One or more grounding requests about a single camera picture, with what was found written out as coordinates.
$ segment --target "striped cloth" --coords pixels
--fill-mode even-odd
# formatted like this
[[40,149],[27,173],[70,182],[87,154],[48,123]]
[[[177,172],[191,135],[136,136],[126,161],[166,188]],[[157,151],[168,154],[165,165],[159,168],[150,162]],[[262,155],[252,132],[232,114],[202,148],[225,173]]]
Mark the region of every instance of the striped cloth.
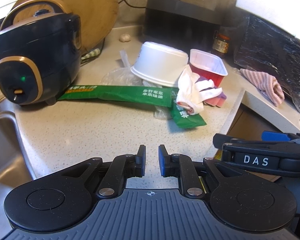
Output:
[[284,93],[280,84],[274,76],[266,72],[251,71],[247,69],[240,69],[240,72],[253,84],[256,88],[261,90],[275,106],[280,105],[284,100]]

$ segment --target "white countertop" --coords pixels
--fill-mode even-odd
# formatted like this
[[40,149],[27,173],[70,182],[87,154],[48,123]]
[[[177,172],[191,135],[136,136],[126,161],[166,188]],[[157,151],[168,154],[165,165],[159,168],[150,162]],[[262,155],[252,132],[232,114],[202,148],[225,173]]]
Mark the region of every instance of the white countertop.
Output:
[[[101,56],[81,67],[76,83],[99,84],[102,77],[121,64],[119,51],[125,49],[131,63],[142,43],[133,37],[128,43],[111,41]],[[121,154],[136,154],[146,145],[146,175],[128,179],[127,187],[177,187],[176,178],[160,176],[158,146],[169,154],[189,155],[193,161],[213,156],[215,133],[227,133],[242,102],[283,132],[300,131],[300,114],[285,101],[279,107],[268,101],[225,63],[228,76],[221,83],[227,100],[222,108],[205,106],[201,113],[207,125],[183,130],[173,120],[154,119],[154,106],[123,102],[60,101],[53,106],[16,106],[15,114],[25,150],[37,177],[61,170],[91,157],[112,161]]]

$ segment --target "black plastic sheet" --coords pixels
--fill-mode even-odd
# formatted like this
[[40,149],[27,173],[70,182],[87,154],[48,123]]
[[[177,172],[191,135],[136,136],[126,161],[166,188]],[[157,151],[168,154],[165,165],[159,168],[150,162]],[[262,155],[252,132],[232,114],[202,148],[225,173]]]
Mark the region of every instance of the black plastic sheet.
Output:
[[234,62],[267,72],[289,92],[300,112],[300,41],[279,27],[250,15]]

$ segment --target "white bowl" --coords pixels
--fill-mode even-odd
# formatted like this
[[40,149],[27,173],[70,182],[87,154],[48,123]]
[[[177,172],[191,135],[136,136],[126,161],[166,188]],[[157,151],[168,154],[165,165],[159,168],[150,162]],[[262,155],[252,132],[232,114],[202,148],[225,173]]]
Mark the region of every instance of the white bowl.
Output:
[[187,64],[188,54],[185,52],[147,41],[142,45],[131,71],[149,82],[178,87],[179,76]]

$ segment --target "green food packet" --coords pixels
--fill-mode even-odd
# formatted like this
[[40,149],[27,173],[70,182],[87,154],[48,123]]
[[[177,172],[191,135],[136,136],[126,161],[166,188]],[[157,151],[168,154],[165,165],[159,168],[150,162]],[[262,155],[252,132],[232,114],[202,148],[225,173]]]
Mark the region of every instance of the green food packet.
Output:
[[98,98],[171,107],[171,91],[171,88],[134,86],[73,86],[69,87],[58,100]]
[[172,107],[170,108],[170,114],[177,126],[180,128],[194,128],[198,126],[206,125],[201,115],[189,115],[183,107],[177,105],[177,93],[178,89],[173,88],[171,91],[172,95]]

